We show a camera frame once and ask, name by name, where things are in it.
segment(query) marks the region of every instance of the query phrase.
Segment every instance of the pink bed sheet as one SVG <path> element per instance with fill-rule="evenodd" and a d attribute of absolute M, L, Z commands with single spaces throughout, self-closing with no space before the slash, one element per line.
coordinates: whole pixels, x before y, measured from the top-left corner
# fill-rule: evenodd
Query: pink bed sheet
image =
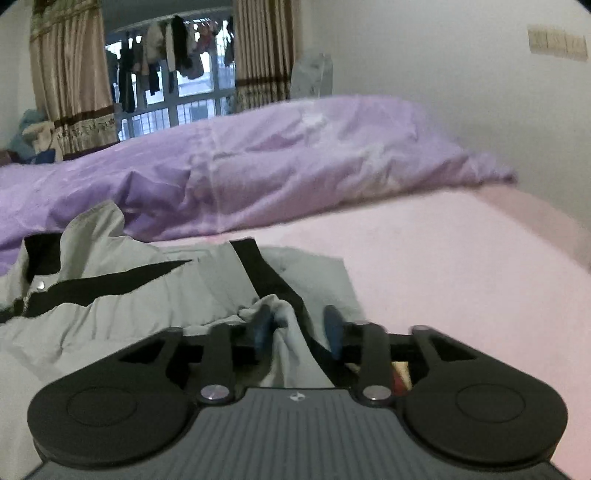
<path fill-rule="evenodd" d="M 343 258 L 368 320 L 395 333 L 430 325 L 552 385 L 569 409 L 553 461 L 591 478 L 591 276 L 491 201 L 442 191 L 158 244 L 253 236 Z"/>

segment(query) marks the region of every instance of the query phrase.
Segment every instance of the hanging clothes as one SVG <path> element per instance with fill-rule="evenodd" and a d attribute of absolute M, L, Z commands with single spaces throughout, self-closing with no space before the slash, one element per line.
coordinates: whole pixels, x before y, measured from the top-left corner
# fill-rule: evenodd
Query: hanging clothes
<path fill-rule="evenodd" d="M 226 53 L 223 56 L 223 64 L 229 67 L 234 63 L 234 40 L 230 40 L 226 45 Z"/>
<path fill-rule="evenodd" d="M 126 113 L 135 112 L 134 84 L 131 79 L 131 70 L 134 66 L 134 54 L 129 48 L 127 40 L 121 45 L 121 58 L 119 59 L 119 103 Z"/>
<path fill-rule="evenodd" d="M 197 51 L 195 32 L 191 30 L 189 30 L 187 35 L 187 54 L 191 60 L 191 68 L 187 69 L 181 66 L 178 72 L 189 80 L 195 80 L 202 77 L 204 74 L 203 62 L 201 61 L 201 55 Z"/>
<path fill-rule="evenodd" d="M 117 102 L 115 98 L 115 87 L 114 83 L 117 83 L 117 70 L 119 69 L 119 59 L 113 52 L 107 50 L 107 71 L 109 73 L 109 85 L 111 86 L 111 96 L 113 97 L 113 103 Z"/>
<path fill-rule="evenodd" d="M 160 66 L 157 63 L 151 63 L 148 66 L 148 84 L 150 87 L 150 95 L 154 96 L 156 92 L 160 91 L 160 78 L 158 77 L 158 71 Z"/>
<path fill-rule="evenodd" d="M 145 35 L 144 50 L 148 64 L 157 63 L 164 58 L 164 34 L 158 23 L 152 23 Z"/>
<path fill-rule="evenodd" d="M 166 63 L 168 65 L 168 71 L 174 72 L 177 69 L 176 61 L 174 57 L 174 38 L 173 38 L 173 26 L 168 23 L 166 25 L 166 34 L 164 36 L 164 45 L 166 48 Z"/>
<path fill-rule="evenodd" d="M 134 66 L 132 67 L 131 71 L 136 75 L 139 75 L 142 70 L 142 61 L 144 59 L 144 41 L 137 42 L 134 40 L 134 43 L 131 47 L 131 51 L 134 55 Z"/>
<path fill-rule="evenodd" d="M 174 61 L 177 67 L 189 69 L 191 68 L 191 59 L 187 53 L 187 37 L 189 33 L 187 32 L 187 26 L 185 25 L 183 19 L 178 15 L 175 15 L 172 21 L 170 22 L 173 31 L 173 48 L 174 48 Z"/>
<path fill-rule="evenodd" d="M 213 30 L 209 23 L 201 23 L 197 27 L 199 33 L 199 40 L 197 40 L 197 49 L 199 53 L 209 51 L 213 44 Z"/>

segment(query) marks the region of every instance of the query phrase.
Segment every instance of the wall switch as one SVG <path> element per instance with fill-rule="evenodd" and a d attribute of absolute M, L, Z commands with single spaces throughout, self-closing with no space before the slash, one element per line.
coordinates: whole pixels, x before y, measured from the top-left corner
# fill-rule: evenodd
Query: wall switch
<path fill-rule="evenodd" d="M 531 27 L 527 33 L 530 37 L 530 50 L 532 52 L 548 50 L 548 33 L 546 30 Z"/>
<path fill-rule="evenodd" d="M 547 35 L 548 50 L 550 50 L 554 55 L 566 57 L 566 32 L 563 30 L 548 30 Z"/>
<path fill-rule="evenodd" d="M 585 37 L 566 35 L 566 50 L 570 58 L 587 61 L 587 41 Z"/>
<path fill-rule="evenodd" d="M 581 35 L 571 35 L 559 28 L 530 25 L 527 27 L 530 51 L 555 57 L 587 61 L 587 41 Z"/>

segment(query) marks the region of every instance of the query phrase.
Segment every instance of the curtain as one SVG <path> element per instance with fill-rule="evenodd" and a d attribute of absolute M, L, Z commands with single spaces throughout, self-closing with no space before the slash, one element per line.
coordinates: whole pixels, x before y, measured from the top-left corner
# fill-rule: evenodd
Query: curtain
<path fill-rule="evenodd" d="M 117 143 L 100 0 L 35 0 L 30 50 L 37 108 L 64 158 Z"/>
<path fill-rule="evenodd" d="M 234 19 L 235 110 L 288 99 L 295 57 L 291 0 L 235 0 Z"/>

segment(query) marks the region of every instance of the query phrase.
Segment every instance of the black stripe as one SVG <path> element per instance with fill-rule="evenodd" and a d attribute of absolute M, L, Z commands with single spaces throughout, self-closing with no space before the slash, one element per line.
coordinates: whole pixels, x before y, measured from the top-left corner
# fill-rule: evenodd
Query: black stripe
<path fill-rule="evenodd" d="M 265 262 L 253 238 L 230 242 L 234 247 L 242 266 L 250 278 L 252 286 L 260 298 L 277 295 L 290 303 L 295 311 L 298 325 L 314 360 L 324 371 L 335 387 L 350 387 L 357 382 L 357 376 L 347 366 L 335 360 L 332 354 L 319 344 L 310 334 L 306 323 L 308 315 L 301 297 Z"/>
<path fill-rule="evenodd" d="M 61 233 L 40 233 L 25 238 L 25 248 L 29 257 L 25 278 L 31 283 L 35 275 L 58 273 L 60 264 Z"/>
<path fill-rule="evenodd" d="M 38 317 L 62 303 L 87 307 L 99 297 L 125 295 L 189 261 L 178 260 L 142 265 L 125 272 L 110 273 L 100 277 L 64 280 L 51 286 L 47 291 L 33 293 L 25 312 L 22 311 L 22 299 L 15 300 L 10 309 L 0 311 L 0 324 L 15 316 Z"/>

